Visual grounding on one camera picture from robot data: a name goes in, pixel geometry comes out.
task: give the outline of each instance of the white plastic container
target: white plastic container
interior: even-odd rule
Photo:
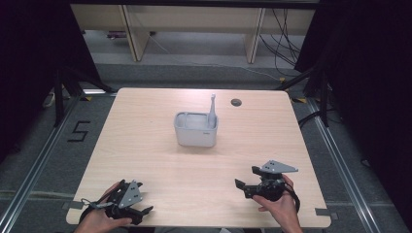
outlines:
[[[180,112],[175,116],[175,131],[182,146],[212,147],[216,143],[219,119],[212,116],[215,125],[210,126],[209,115],[204,113]]]

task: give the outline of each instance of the wooden table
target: wooden table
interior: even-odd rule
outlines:
[[[212,93],[219,117],[216,145],[180,146],[175,114],[209,112]],[[235,98],[240,107],[231,105]],[[154,206],[139,226],[279,227],[234,183],[258,184],[251,167],[270,159],[299,169],[289,177],[301,201],[302,227],[328,227],[330,217],[315,213],[326,203],[286,92],[123,88],[74,200],[95,201],[113,183],[136,180],[143,183],[144,200],[133,207]],[[77,224],[81,212],[70,209],[67,221]]]

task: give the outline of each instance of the human hand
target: human hand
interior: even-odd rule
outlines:
[[[293,181],[286,175],[283,175],[283,178],[289,187],[293,188]],[[253,199],[261,204],[261,207],[259,207],[258,210],[260,212],[268,211],[272,214],[275,220],[281,225],[281,228],[285,233],[302,232],[299,224],[299,218],[297,217],[294,200],[287,191],[284,191],[282,197],[276,202],[269,201],[259,195],[254,195]]]
[[[112,191],[118,185],[119,183],[114,183],[109,189],[105,191],[103,196]],[[102,203],[107,202],[108,198],[109,197],[104,199]],[[106,211],[104,209],[93,210],[85,216],[85,218],[76,228],[75,233],[105,233],[117,227],[130,224],[131,221],[132,219],[129,217],[119,219],[112,219],[110,217],[107,217]]]

